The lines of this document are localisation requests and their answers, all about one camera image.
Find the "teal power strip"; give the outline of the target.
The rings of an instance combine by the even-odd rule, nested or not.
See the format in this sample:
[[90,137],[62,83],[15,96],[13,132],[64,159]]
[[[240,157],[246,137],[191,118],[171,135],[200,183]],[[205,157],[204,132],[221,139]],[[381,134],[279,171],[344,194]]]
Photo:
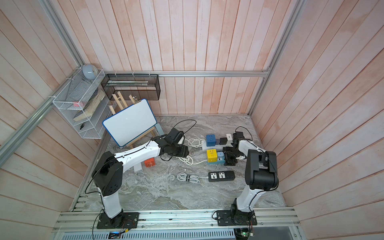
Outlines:
[[208,165],[218,165],[218,164],[224,164],[225,163],[225,156],[224,156],[224,153],[223,152],[217,152],[218,154],[218,161],[216,163],[211,163],[209,164],[208,162]]

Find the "yellow cube socket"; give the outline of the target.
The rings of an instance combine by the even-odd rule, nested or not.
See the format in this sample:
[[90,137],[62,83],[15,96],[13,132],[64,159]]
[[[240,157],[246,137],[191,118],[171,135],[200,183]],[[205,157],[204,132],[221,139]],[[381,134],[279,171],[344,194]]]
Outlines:
[[207,150],[207,162],[209,164],[216,163],[218,161],[218,154],[216,149]]

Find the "black power strip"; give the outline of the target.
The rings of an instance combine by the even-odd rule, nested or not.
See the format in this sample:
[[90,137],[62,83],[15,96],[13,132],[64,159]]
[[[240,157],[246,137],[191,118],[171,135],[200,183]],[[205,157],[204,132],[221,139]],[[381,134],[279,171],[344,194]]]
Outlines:
[[236,178],[234,171],[209,172],[209,182],[233,181]]

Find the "red cube socket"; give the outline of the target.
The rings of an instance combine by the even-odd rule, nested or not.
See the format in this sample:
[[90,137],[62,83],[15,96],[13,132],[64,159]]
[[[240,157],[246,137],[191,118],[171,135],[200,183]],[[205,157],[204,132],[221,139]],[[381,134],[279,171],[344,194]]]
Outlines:
[[144,164],[147,168],[153,167],[156,165],[155,158],[150,158],[144,161]]

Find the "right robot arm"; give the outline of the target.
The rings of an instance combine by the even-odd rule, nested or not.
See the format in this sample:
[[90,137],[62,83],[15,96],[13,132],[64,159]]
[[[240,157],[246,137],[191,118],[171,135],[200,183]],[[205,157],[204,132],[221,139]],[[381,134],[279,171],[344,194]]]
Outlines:
[[234,150],[246,157],[246,186],[231,205],[231,217],[251,217],[259,198],[278,188],[278,166],[275,152],[266,151],[247,139],[235,139]]

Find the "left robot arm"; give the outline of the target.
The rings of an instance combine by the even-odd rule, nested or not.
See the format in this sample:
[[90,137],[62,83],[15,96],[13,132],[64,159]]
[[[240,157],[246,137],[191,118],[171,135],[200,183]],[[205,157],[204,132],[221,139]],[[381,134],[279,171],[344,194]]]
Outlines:
[[131,150],[113,154],[102,154],[92,179],[101,194],[104,213],[108,219],[115,219],[123,213],[118,191],[121,188],[123,173],[142,162],[167,154],[172,157],[185,158],[189,149],[184,145],[185,133],[172,128],[162,136],[151,138],[147,143]]

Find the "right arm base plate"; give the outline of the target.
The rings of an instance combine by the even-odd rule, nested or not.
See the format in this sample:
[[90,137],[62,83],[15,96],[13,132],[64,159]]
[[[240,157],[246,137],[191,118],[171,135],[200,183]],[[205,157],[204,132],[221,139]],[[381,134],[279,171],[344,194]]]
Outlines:
[[258,224],[254,212],[241,212],[237,210],[215,211],[214,219],[219,226],[256,226]]

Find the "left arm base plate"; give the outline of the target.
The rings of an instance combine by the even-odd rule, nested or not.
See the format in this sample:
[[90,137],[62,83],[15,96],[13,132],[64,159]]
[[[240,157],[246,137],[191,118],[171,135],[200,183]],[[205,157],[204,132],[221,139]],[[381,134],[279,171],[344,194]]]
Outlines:
[[120,212],[117,216],[110,219],[106,213],[102,213],[97,224],[97,229],[135,229],[138,225],[140,213]]

